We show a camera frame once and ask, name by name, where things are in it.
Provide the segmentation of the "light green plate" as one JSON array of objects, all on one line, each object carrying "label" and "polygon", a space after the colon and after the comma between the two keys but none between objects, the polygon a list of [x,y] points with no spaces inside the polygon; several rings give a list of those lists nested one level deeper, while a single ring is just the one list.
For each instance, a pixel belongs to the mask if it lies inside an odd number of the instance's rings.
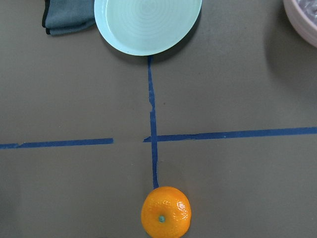
[{"label": "light green plate", "polygon": [[116,50],[133,56],[164,52],[193,28],[200,0],[96,0],[97,28]]}]

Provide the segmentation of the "orange mandarin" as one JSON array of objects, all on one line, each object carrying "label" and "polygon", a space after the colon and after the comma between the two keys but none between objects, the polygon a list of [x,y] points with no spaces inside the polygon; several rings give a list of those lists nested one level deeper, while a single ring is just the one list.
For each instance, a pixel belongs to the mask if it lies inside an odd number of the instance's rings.
[{"label": "orange mandarin", "polygon": [[162,186],[151,191],[141,210],[141,223],[152,238],[180,238],[191,224],[191,206],[177,188]]}]

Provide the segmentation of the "dark grey folded cloth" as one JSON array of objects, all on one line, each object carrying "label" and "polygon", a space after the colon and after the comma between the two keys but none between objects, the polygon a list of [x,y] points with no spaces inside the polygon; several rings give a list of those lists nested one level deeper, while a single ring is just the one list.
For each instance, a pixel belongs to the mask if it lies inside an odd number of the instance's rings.
[{"label": "dark grey folded cloth", "polygon": [[42,27],[48,35],[86,30],[95,22],[93,0],[46,0]]}]

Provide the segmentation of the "pink bowl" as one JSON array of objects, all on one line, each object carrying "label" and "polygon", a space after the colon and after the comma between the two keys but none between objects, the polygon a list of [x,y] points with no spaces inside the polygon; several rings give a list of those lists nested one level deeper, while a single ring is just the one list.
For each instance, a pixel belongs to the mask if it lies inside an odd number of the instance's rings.
[{"label": "pink bowl", "polygon": [[284,0],[287,17],[296,32],[309,44],[317,47],[317,25],[300,8],[296,0]]}]

